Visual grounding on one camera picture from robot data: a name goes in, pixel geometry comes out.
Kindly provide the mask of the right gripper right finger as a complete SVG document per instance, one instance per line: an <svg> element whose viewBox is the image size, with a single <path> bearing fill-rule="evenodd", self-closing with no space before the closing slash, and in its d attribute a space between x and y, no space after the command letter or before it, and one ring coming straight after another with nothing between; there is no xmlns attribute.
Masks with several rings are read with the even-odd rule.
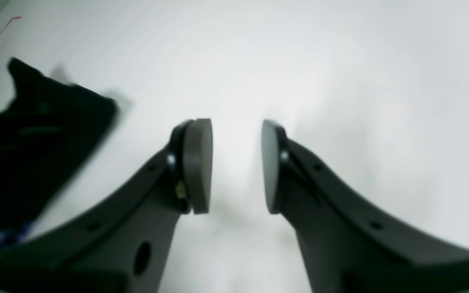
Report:
<svg viewBox="0 0 469 293"><path fill-rule="evenodd" d="M365 200L273 120L261 146L268 211L294 229L313 293L469 293L469 249Z"/></svg>

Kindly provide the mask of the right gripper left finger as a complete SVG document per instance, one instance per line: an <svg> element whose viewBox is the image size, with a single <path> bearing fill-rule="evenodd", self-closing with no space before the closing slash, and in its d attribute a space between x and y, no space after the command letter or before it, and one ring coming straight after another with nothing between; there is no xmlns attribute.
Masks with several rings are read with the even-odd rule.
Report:
<svg viewBox="0 0 469 293"><path fill-rule="evenodd" d="M211 120L177 125L108 198L0 251L0 293L156 293L179 217L210 210L212 164Z"/></svg>

